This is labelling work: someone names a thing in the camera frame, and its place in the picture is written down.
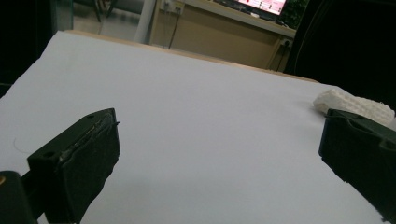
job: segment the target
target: white paper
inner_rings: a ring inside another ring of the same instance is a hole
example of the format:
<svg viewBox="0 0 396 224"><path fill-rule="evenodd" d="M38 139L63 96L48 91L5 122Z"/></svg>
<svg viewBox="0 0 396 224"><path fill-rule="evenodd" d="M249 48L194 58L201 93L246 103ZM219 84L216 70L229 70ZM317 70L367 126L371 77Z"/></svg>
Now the white paper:
<svg viewBox="0 0 396 224"><path fill-rule="evenodd" d="M120 160L81 223L382 223L318 154L329 88L58 33L0 99L0 168L114 107Z"/></svg>

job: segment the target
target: white cloth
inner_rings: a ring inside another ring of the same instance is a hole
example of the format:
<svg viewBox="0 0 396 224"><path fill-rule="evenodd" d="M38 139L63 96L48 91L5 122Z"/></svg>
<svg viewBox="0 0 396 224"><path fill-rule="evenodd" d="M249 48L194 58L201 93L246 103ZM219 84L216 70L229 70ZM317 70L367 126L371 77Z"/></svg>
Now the white cloth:
<svg viewBox="0 0 396 224"><path fill-rule="evenodd" d="M395 117L395 112L388 105L336 89L321 93L315 99L314 106L323 113L331 108L359 114L384 126L390 125Z"/></svg>

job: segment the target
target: monitor screen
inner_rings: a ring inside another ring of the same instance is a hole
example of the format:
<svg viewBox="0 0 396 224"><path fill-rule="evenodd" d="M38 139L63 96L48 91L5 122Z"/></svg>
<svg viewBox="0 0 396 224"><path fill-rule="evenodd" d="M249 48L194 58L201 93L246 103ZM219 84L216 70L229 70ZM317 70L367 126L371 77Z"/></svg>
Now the monitor screen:
<svg viewBox="0 0 396 224"><path fill-rule="evenodd" d="M236 0L239 3L255 7L259 10L280 15L286 0Z"/></svg>

